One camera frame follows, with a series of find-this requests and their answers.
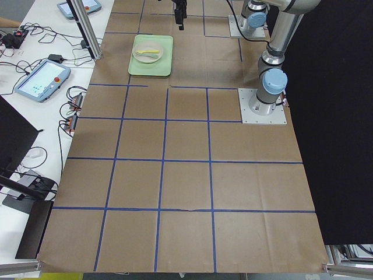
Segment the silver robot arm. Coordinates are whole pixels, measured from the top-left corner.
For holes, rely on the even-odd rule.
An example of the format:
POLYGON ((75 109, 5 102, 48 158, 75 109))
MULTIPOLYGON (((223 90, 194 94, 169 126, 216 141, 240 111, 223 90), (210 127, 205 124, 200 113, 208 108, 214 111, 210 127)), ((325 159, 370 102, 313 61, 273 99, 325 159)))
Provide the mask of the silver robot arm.
POLYGON ((264 39, 264 26, 267 18, 267 4, 261 1, 244 1, 241 10, 240 30, 251 40, 264 39))
POLYGON ((241 20, 235 23, 242 38, 252 41, 248 33, 264 26, 266 23, 266 9, 269 5, 278 8, 270 40, 266 43, 266 50, 258 61, 260 85, 256 93, 249 100, 249 108, 259 116, 268 116, 280 104, 277 98, 287 86, 288 77, 283 72, 282 64, 285 60, 287 47, 297 30, 302 17, 315 9, 319 1, 244 1, 241 10, 241 20))

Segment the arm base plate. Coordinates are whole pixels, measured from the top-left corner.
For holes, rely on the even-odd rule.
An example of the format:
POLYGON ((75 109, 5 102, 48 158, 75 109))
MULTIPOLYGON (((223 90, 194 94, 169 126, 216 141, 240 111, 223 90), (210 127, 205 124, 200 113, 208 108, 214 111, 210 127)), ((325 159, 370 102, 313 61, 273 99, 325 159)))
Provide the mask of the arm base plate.
POLYGON ((251 27, 247 23, 247 19, 242 16, 237 16, 238 25, 235 22, 235 16, 228 16, 228 23, 230 28, 230 37, 232 38, 242 38, 242 34, 250 40, 264 40, 266 38, 264 27, 251 27))
POLYGON ((286 125, 287 120, 281 98, 273 104, 264 104, 257 99, 257 89, 238 89, 241 121, 252 125, 286 125))

